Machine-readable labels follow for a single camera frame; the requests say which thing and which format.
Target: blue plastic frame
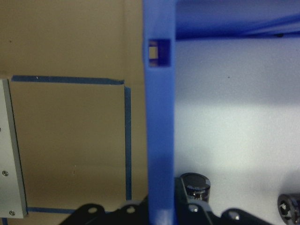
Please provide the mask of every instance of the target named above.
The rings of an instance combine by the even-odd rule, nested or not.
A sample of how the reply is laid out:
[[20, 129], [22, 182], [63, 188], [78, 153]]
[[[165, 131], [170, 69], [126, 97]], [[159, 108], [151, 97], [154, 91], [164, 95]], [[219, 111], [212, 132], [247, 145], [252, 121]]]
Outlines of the blue plastic frame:
[[[150, 224], [174, 222], [175, 3], [143, 1]], [[153, 42], [158, 52], [155, 66], [149, 58]]]

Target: metal panel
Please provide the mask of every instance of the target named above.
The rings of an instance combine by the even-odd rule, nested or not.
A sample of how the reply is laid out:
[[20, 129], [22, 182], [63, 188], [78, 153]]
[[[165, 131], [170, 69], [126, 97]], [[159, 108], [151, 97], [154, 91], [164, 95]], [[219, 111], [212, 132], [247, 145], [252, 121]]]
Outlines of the metal panel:
[[24, 218], [25, 192], [7, 80], [0, 80], [0, 217]]

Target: blue vertical bar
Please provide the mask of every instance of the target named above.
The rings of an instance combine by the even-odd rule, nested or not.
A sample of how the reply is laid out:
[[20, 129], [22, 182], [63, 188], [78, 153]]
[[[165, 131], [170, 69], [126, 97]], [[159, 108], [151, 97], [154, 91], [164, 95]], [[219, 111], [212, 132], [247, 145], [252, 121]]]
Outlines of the blue vertical bar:
[[[151, 225], [172, 225], [174, 216], [175, 3], [175, 0], [143, 1], [143, 61]], [[153, 43], [158, 48], [156, 65], [151, 64], [149, 58], [149, 48]]]
[[8, 219], [2, 218], [2, 225], [8, 225]]
[[126, 200], [132, 199], [131, 188], [131, 89], [124, 87], [125, 96], [125, 165]]

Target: white wall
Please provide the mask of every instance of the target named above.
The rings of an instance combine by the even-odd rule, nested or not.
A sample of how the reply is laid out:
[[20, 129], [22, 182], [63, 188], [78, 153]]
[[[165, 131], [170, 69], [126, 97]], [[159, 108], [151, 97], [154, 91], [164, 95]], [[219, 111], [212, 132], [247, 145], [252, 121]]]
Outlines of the white wall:
[[212, 183], [213, 211], [275, 224], [300, 192], [300, 38], [202, 39], [176, 46], [175, 171]]

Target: screw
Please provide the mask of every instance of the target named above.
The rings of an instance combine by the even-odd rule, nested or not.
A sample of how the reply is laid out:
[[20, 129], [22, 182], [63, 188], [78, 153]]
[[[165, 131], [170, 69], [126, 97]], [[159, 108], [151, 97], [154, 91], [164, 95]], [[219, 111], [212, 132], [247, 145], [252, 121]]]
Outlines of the screw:
[[231, 219], [234, 219], [234, 220], [239, 220], [240, 219], [239, 214], [235, 211], [230, 211], [228, 213], [228, 215], [230, 216]]
[[95, 212], [97, 212], [98, 211], [98, 209], [96, 208], [96, 207], [92, 207], [92, 208], [90, 208], [89, 210], [88, 210], [88, 212], [90, 213], [90, 214], [93, 214], [93, 213], [95, 213]]
[[286, 210], [286, 204], [283, 203], [283, 204], [281, 204], [280, 206], [281, 206], [281, 208], [282, 208], [283, 210]]
[[2, 171], [2, 175], [5, 176], [5, 177], [7, 177], [8, 176], [8, 172], [6, 170], [3, 170]]
[[191, 205], [188, 206], [188, 209], [191, 212], [197, 212], [198, 211], [198, 206], [191, 204]]

